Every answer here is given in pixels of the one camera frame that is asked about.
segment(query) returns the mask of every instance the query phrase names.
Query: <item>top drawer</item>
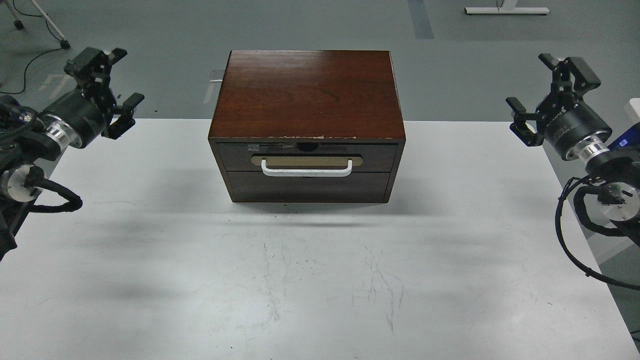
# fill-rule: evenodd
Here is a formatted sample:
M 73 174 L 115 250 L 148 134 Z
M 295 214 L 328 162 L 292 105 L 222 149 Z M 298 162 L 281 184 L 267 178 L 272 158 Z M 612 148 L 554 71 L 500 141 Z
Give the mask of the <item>top drawer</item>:
M 390 172 L 397 145 L 356 143 L 212 143 L 226 171 L 261 171 L 251 161 L 256 155 L 269 156 L 359 156 L 362 164 L 353 172 Z

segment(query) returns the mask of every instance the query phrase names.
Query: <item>white table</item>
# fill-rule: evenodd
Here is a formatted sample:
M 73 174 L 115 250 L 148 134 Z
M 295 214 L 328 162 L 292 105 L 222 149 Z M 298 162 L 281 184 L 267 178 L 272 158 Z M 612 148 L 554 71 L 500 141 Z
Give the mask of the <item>white table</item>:
M 507 123 L 407 122 L 378 205 L 233 204 L 208 127 L 66 153 L 52 178 L 85 205 L 30 215 L 0 263 L 1 359 L 640 359 Z

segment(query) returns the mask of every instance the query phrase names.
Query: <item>wooden drawer cabinet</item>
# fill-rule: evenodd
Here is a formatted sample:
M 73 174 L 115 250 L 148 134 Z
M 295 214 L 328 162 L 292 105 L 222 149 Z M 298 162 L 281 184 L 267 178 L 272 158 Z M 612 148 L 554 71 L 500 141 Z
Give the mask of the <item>wooden drawer cabinet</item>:
M 387 51 L 232 51 L 209 130 L 234 202 L 388 202 L 404 142 Z

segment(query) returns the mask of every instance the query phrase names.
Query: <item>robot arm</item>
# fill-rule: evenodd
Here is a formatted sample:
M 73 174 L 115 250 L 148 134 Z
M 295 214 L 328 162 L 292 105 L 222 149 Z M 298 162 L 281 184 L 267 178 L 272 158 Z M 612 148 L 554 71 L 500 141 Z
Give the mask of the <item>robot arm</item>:
M 527 146 L 539 146 L 546 139 L 563 160 L 583 161 L 591 183 L 578 188 L 573 199 L 580 222 L 607 236 L 628 236 L 640 246 L 640 142 L 623 142 L 635 128 L 613 142 L 626 146 L 606 146 L 611 128 L 582 98 L 600 86 L 589 65 L 582 58 L 557 60 L 549 54 L 538 58 L 552 71 L 551 90 L 534 113 L 527 113 L 517 98 L 506 99 L 513 110 L 512 132 Z M 527 121 L 536 122 L 536 133 Z M 600 210 L 615 229 L 592 223 L 584 205 L 586 195 L 598 197 Z
M 0 260 L 17 247 L 14 236 L 29 212 L 75 211 L 82 200 L 48 180 L 67 147 L 82 149 L 98 135 L 117 139 L 133 125 L 135 107 L 144 96 L 133 93 L 117 105 L 109 83 L 111 67 L 126 56 L 123 49 L 105 54 L 87 47 L 65 66 L 77 83 L 42 112 L 0 97 Z M 43 190 L 67 200 L 59 206 L 34 205 Z

